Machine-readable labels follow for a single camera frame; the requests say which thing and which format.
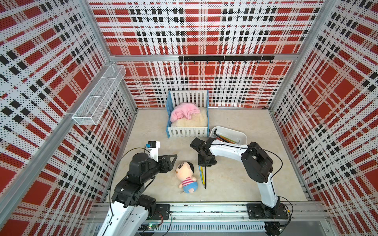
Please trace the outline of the thin black hex key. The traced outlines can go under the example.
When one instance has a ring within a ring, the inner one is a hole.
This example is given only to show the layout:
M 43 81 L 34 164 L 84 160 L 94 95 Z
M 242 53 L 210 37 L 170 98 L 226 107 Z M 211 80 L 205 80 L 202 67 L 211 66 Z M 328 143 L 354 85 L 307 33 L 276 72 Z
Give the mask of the thin black hex key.
M 207 167 L 204 167 L 204 188 L 207 189 Z

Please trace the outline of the orange hex key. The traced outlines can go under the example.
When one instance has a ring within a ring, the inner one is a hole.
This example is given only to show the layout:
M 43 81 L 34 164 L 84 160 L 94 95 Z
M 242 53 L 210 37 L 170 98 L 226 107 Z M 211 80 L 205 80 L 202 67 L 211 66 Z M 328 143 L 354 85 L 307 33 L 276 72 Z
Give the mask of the orange hex key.
M 227 142 L 227 143 L 236 144 L 234 141 L 232 141 L 232 140 L 230 140 L 230 139 L 228 139 L 228 138 L 225 138 L 225 137 L 223 137 L 223 136 L 218 136 L 218 138 L 224 140 L 224 141 Z

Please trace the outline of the large black hex key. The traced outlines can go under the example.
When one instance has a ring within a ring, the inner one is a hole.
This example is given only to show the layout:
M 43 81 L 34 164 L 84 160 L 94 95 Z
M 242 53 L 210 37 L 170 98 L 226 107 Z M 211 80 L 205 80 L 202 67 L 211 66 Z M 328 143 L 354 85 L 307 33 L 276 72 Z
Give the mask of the large black hex key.
M 214 130 L 214 136 L 219 139 L 220 141 L 222 142 L 226 142 L 226 143 L 231 143 L 231 144 L 235 144 L 231 139 L 228 139 L 224 136 L 221 136 L 217 133 L 217 129 Z

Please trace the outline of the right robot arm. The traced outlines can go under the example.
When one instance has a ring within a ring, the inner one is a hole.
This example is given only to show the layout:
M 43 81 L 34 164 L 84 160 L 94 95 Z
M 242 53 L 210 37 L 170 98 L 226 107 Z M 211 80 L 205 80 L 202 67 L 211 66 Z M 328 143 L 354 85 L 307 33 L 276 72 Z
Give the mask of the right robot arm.
M 261 204 L 264 207 L 275 208 L 279 204 L 272 178 L 273 160 L 258 143 L 238 145 L 208 138 L 206 141 L 195 138 L 190 147 L 198 153 L 198 164 L 211 167 L 217 164 L 216 157 L 223 156 L 243 163 L 248 176 L 258 183 Z

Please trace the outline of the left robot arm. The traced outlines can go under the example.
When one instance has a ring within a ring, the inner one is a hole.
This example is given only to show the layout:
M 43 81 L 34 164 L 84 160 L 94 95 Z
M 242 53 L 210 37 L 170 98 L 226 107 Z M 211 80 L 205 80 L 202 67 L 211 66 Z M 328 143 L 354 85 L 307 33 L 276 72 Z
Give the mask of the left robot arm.
M 109 211 L 99 230 L 99 236 L 134 236 L 142 223 L 155 214 L 156 199 L 144 195 L 145 183 L 159 173 L 173 169 L 177 155 L 162 155 L 157 161 L 147 153 L 137 153 L 130 162 L 130 169 L 114 189 L 109 200 Z

